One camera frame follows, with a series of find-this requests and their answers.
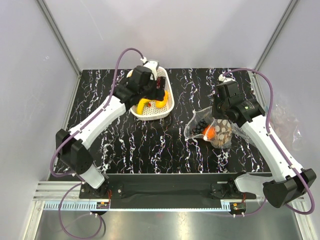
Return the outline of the orange fruit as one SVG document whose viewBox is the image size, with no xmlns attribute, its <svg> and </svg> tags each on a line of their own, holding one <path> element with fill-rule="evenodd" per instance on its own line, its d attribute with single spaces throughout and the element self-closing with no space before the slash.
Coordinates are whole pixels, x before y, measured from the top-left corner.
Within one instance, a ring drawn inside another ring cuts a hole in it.
<svg viewBox="0 0 320 240">
<path fill-rule="evenodd" d="M 205 141 L 214 139 L 216 136 L 216 129 L 213 126 L 207 126 L 203 131 L 203 139 Z"/>
</svg>

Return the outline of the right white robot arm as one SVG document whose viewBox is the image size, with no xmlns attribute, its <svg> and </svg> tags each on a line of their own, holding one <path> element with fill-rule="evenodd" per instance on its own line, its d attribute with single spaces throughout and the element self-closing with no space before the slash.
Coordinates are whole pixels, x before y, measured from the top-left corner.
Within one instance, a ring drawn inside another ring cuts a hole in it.
<svg viewBox="0 0 320 240">
<path fill-rule="evenodd" d="M 256 99 L 246 99 L 233 80 L 218 84 L 213 99 L 212 116 L 239 127 L 252 140 L 271 171 L 270 177 L 238 173 L 227 185 L 230 197 L 236 199 L 244 193 L 252 193 L 280 208 L 310 189 L 316 173 L 311 168 L 303 168 L 293 158 L 266 122 L 266 113 Z"/>
</svg>

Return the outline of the clear dotted zip bag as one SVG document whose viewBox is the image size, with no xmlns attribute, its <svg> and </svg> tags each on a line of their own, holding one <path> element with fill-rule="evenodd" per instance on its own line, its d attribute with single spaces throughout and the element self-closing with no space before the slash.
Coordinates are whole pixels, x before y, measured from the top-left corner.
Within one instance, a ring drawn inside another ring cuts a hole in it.
<svg viewBox="0 0 320 240">
<path fill-rule="evenodd" d="M 214 118 L 211 106 L 192 113 L 193 116 L 183 132 L 186 139 L 202 139 L 217 149 L 231 146 L 233 130 L 227 119 Z"/>
</svg>

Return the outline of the yellow banana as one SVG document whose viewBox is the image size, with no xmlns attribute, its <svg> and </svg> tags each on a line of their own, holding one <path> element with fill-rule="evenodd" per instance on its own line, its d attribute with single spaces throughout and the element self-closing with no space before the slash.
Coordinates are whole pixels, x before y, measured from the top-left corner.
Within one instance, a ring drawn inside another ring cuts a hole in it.
<svg viewBox="0 0 320 240">
<path fill-rule="evenodd" d="M 136 107 L 136 113 L 142 115 L 145 105 L 148 105 L 150 102 L 150 99 L 142 98 Z"/>
</svg>

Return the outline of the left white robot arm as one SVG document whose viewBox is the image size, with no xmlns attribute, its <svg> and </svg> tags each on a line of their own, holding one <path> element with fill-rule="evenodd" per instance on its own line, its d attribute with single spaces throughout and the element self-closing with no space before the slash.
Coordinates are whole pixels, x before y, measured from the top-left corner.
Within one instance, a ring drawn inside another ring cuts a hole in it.
<svg viewBox="0 0 320 240">
<path fill-rule="evenodd" d="M 95 139 L 118 117 L 137 105 L 141 99 L 161 101 L 165 91 L 167 71 L 153 66 L 153 61 L 138 65 L 113 89 L 111 96 L 93 113 L 70 130 L 56 133 L 57 157 L 76 175 L 97 198 L 108 193 L 108 178 L 94 165 L 89 150 Z"/>
</svg>

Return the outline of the dark blue grape bunch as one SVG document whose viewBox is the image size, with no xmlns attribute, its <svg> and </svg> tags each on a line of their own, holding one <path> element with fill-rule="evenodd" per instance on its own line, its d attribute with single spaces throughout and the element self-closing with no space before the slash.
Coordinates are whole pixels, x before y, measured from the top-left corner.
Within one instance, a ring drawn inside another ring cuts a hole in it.
<svg viewBox="0 0 320 240">
<path fill-rule="evenodd" d="M 205 130 L 205 128 L 208 126 L 209 124 L 204 120 L 201 119 L 200 121 L 197 122 L 197 124 L 195 125 L 195 127 L 193 127 L 190 130 L 190 134 L 192 135 L 199 135 L 202 134 L 203 131 Z"/>
</svg>

